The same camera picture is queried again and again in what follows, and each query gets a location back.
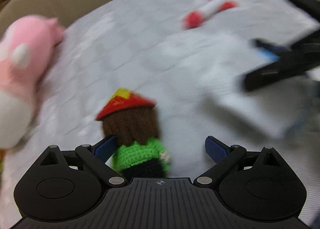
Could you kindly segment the crochet doll green sweater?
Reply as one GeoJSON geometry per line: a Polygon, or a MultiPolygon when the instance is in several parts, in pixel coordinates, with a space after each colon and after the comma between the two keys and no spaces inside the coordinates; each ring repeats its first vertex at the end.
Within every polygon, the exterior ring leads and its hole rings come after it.
{"type": "Polygon", "coordinates": [[[154,100],[119,88],[95,119],[105,137],[117,137],[112,168],[126,180],[167,176],[170,157],[160,141],[154,100]]]}

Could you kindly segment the white paper towel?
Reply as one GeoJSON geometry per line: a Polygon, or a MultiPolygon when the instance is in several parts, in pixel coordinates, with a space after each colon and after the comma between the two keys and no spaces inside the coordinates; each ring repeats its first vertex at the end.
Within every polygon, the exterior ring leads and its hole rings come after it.
{"type": "Polygon", "coordinates": [[[200,79],[215,105],[272,139],[282,139],[304,126],[315,96],[313,81],[294,77],[252,92],[245,91],[243,83],[240,76],[200,79]]]}

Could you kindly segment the red white toy rocket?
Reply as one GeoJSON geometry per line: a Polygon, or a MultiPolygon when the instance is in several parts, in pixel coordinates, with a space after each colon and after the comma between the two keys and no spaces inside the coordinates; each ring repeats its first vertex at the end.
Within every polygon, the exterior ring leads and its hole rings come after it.
{"type": "Polygon", "coordinates": [[[208,0],[204,5],[183,17],[183,27],[185,29],[199,27],[217,13],[235,8],[238,5],[235,0],[208,0]]]}

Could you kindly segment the pink white plush toy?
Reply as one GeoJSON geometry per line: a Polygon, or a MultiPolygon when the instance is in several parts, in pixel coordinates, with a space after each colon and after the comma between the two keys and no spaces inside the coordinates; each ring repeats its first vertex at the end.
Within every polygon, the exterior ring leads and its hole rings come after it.
{"type": "Polygon", "coordinates": [[[37,111],[37,84],[65,28],[57,18],[28,15],[1,39],[1,148],[19,143],[37,111]]]}

